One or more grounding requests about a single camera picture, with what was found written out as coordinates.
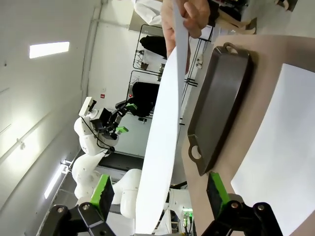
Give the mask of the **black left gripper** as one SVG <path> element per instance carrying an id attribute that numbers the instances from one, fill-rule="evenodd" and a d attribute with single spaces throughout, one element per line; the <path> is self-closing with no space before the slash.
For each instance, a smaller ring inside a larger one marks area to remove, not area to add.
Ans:
<path id="1" fill-rule="evenodd" d="M 94 130 L 109 140 L 117 140 L 120 134 L 128 132 L 125 126 L 118 127 L 118 123 L 126 113 L 134 114 L 137 111 L 137 106 L 127 100 L 117 103 L 115 108 L 114 112 L 110 112 L 106 108 L 98 109 L 97 115 L 90 118 Z"/>

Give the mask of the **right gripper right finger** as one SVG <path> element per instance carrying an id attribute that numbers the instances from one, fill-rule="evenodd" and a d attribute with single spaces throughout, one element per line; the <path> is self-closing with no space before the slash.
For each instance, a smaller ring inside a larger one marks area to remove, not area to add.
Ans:
<path id="1" fill-rule="evenodd" d="M 242 232 L 246 236 L 282 235 L 268 203 L 259 202 L 249 207 L 232 200 L 218 173 L 209 174 L 206 192 L 214 220 L 204 231 L 204 236 L 229 236 L 233 232 Z"/>

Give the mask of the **person's right hand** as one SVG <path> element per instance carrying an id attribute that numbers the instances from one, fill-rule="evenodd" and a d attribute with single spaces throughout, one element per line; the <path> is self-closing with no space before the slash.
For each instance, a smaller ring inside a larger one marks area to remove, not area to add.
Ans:
<path id="1" fill-rule="evenodd" d="M 199 38 L 201 31 L 208 24 L 210 7 L 206 0 L 164 0 L 161 8 L 161 25 L 166 43 L 167 56 L 170 56 L 176 46 L 175 25 L 173 22 L 173 4 L 176 3 L 183 25 L 192 38 Z"/>

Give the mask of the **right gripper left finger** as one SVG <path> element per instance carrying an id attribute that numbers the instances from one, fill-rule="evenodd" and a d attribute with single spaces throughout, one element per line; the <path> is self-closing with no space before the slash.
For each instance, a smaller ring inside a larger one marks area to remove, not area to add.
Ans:
<path id="1" fill-rule="evenodd" d="M 113 236 L 106 223 L 114 197 L 110 176 L 102 175 L 91 200 L 69 209 L 53 206 L 44 221 L 40 236 L 77 236 L 87 232 L 91 236 Z"/>

